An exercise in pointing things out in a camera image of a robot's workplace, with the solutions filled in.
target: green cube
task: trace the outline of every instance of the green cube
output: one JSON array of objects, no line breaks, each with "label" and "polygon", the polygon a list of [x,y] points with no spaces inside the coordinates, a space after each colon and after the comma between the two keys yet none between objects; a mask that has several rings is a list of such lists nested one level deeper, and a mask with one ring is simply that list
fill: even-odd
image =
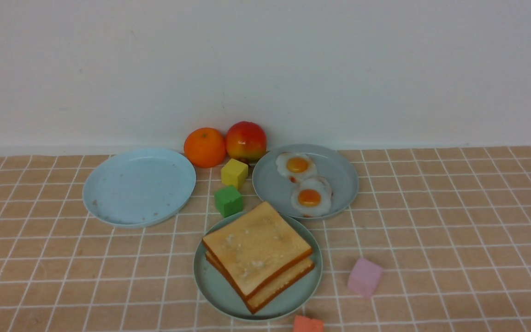
[{"label": "green cube", "polygon": [[228,185],[214,193],[214,204],[226,218],[243,210],[243,197],[233,185]]}]

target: egg yolk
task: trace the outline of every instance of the egg yolk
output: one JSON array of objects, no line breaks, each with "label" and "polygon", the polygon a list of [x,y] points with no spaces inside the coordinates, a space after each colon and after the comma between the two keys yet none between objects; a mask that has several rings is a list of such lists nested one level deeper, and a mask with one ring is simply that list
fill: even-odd
[{"label": "egg yolk", "polygon": [[301,157],[293,157],[286,162],[286,168],[293,173],[302,173],[308,168],[308,161]]},{"label": "egg yolk", "polygon": [[321,202],[321,195],[316,190],[305,189],[299,193],[298,200],[302,206],[317,206]]}]

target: white wall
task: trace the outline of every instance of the white wall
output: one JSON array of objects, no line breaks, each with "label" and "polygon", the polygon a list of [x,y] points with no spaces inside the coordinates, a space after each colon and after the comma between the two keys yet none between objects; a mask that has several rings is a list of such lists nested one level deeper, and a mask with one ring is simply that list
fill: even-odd
[{"label": "white wall", "polygon": [[0,154],[531,144],[531,0],[0,0]]}]

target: fried egg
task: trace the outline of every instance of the fried egg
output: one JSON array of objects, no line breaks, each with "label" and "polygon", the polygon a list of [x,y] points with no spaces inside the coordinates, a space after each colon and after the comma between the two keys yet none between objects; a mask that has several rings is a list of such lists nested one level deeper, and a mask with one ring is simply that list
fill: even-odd
[{"label": "fried egg", "polygon": [[301,183],[310,177],[317,176],[317,168],[306,154],[281,153],[276,158],[276,167],[280,175],[293,183]]},{"label": "fried egg", "polygon": [[323,177],[312,177],[292,191],[290,203],[305,218],[320,217],[331,210],[331,196],[333,191],[329,182]]}]

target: red apple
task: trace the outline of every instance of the red apple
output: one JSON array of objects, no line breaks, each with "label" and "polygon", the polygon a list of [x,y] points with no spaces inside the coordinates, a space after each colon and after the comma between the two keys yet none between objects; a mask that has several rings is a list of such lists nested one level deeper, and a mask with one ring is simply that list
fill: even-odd
[{"label": "red apple", "polygon": [[242,121],[230,127],[225,144],[231,158],[245,163],[256,162],[266,154],[266,133],[257,124]]}]

